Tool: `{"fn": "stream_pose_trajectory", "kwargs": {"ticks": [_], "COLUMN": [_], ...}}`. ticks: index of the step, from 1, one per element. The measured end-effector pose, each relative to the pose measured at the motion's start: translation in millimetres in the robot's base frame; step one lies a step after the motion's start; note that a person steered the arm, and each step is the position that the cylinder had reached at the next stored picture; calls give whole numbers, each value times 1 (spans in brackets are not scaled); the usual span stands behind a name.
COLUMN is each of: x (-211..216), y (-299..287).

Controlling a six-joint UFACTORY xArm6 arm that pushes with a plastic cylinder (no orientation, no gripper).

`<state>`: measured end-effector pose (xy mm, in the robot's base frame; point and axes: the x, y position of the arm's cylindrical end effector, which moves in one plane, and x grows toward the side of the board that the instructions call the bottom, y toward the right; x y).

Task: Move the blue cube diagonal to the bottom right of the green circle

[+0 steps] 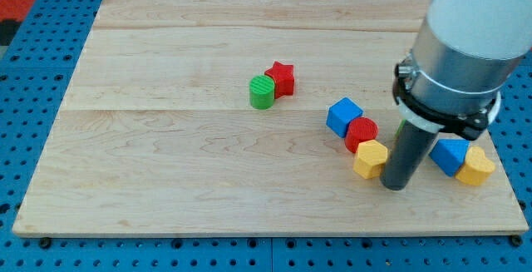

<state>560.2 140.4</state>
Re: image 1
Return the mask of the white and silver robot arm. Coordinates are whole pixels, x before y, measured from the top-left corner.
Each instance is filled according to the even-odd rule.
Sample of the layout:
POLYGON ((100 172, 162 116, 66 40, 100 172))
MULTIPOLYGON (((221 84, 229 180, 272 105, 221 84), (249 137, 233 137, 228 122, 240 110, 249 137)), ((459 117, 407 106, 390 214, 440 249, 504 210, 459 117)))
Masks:
POLYGON ((473 141, 495 119, 500 89, 531 48, 531 0, 431 0, 395 68, 399 137, 439 132, 473 141))

